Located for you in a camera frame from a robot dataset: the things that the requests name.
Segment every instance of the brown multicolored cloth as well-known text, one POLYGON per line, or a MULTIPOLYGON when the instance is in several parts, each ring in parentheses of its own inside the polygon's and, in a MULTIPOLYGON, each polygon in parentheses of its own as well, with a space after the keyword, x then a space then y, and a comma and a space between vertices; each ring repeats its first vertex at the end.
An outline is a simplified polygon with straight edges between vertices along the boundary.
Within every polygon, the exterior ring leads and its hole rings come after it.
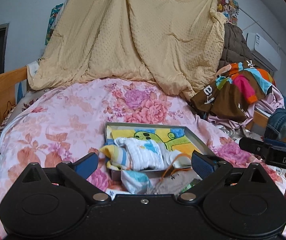
POLYGON ((266 97, 272 90, 273 78, 252 61, 232 63, 221 68, 216 78, 191 98, 202 117, 204 112, 242 123, 249 105, 266 97))

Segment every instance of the pink floral quilt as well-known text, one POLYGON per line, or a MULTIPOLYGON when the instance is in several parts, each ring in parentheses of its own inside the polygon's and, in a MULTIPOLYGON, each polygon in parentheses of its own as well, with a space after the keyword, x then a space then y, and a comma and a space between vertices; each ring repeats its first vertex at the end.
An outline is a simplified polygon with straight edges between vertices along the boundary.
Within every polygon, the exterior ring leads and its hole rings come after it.
MULTIPOLYGON (((145 82, 98 79, 47 92, 7 125, 0 137, 0 201, 28 163, 54 167, 63 160, 74 162, 88 152, 99 155, 99 167, 88 181, 103 191, 124 190, 110 179, 103 154, 98 151, 105 142, 105 122, 187 126, 215 154, 235 167, 261 162, 240 150, 226 133, 193 115, 179 96, 167 96, 145 82)), ((262 165, 285 189, 285 179, 262 165)), ((0 222, 0 239, 5 236, 0 222)))

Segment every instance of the air conditioner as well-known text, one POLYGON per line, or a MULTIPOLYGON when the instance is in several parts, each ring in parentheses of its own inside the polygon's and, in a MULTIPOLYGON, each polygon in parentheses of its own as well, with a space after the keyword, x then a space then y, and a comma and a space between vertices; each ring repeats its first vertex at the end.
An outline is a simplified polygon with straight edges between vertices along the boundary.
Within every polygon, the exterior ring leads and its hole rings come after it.
POLYGON ((248 33, 246 42, 256 60, 266 65, 271 71, 280 70, 280 55, 261 35, 248 33))

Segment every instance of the screw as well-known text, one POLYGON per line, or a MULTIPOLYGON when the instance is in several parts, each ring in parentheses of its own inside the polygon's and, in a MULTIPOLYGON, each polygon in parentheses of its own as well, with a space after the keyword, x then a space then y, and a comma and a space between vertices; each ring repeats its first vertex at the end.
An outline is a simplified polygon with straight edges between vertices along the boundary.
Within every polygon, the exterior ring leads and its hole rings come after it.
POLYGON ((93 195, 93 199, 96 201, 106 201, 108 199, 109 195, 106 193, 96 193, 93 195))
POLYGON ((181 194, 180 197, 181 199, 186 200, 186 201, 192 201, 196 199, 196 195, 193 193, 189 193, 189 192, 181 194))
POLYGON ((141 199, 141 203, 142 203, 142 204, 148 204, 149 201, 148 201, 147 199, 141 199))

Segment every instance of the yellow blanket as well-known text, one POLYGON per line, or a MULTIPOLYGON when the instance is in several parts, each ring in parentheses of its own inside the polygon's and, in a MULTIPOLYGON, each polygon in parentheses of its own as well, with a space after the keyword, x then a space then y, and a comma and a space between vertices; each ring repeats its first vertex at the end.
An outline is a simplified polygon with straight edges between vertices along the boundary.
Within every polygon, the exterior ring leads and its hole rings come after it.
POLYGON ((117 77, 190 99, 210 83, 224 43, 217 0, 69 0, 32 89, 117 77))

